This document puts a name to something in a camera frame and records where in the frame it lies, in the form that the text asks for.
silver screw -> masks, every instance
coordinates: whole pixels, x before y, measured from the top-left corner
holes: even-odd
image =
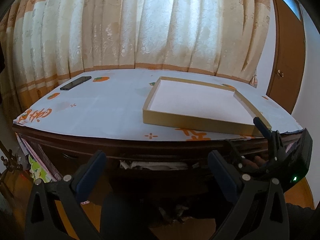
[[[37,186],[39,186],[39,185],[41,184],[41,182],[42,182],[42,179],[36,179],[35,184],[36,184]]]
[[[71,179],[72,179],[72,176],[71,176],[71,175],[66,175],[66,176],[63,177],[63,180],[64,180],[65,182],[68,182],[68,181],[70,181]]]
[[[242,179],[243,179],[244,181],[249,181],[249,180],[251,179],[251,177],[250,177],[249,174],[243,174],[243,175],[242,175]]]
[[[279,184],[279,179],[273,178],[272,183],[278,185]]]

cardboard box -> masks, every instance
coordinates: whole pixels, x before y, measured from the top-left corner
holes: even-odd
[[[143,106],[143,122],[176,128],[262,136],[253,124],[265,117],[232,86],[160,77]]]

wooden floor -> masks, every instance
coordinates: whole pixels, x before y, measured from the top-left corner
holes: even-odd
[[[8,200],[12,207],[17,226],[21,231],[24,229],[25,213],[32,188],[32,182],[27,176],[28,175],[23,172],[16,172],[13,175],[8,174],[5,182],[14,196],[13,199],[9,196],[5,187],[1,186],[0,188],[2,195]],[[105,183],[102,190],[101,187],[99,188],[99,192],[95,193],[97,195],[105,195],[110,190],[110,187],[105,185]],[[311,207],[314,209],[311,191],[305,178],[285,193],[285,200],[286,202],[301,207]],[[61,202],[57,201],[56,204],[68,234],[73,238],[78,239],[68,221]],[[99,230],[101,206],[89,203],[82,205],[82,208],[93,225]],[[211,219],[189,219],[184,224],[176,223],[170,226],[162,226],[153,228],[152,231],[160,240],[207,240],[215,232],[215,222]]]

white tablecloth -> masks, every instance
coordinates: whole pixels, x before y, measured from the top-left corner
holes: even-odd
[[[302,130],[296,120],[271,98],[254,87],[230,79],[169,70],[117,69],[82,73],[92,79],[69,91],[55,88],[13,122],[34,129],[82,137],[186,141],[250,137],[199,132],[145,124],[142,107],[160,76],[197,80],[235,87],[263,113],[273,130],[293,133]]]

patterned curtain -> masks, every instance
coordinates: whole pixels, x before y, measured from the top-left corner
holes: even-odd
[[[170,69],[248,83],[269,13],[270,0],[16,0],[0,26],[5,111],[15,118],[83,71]]]

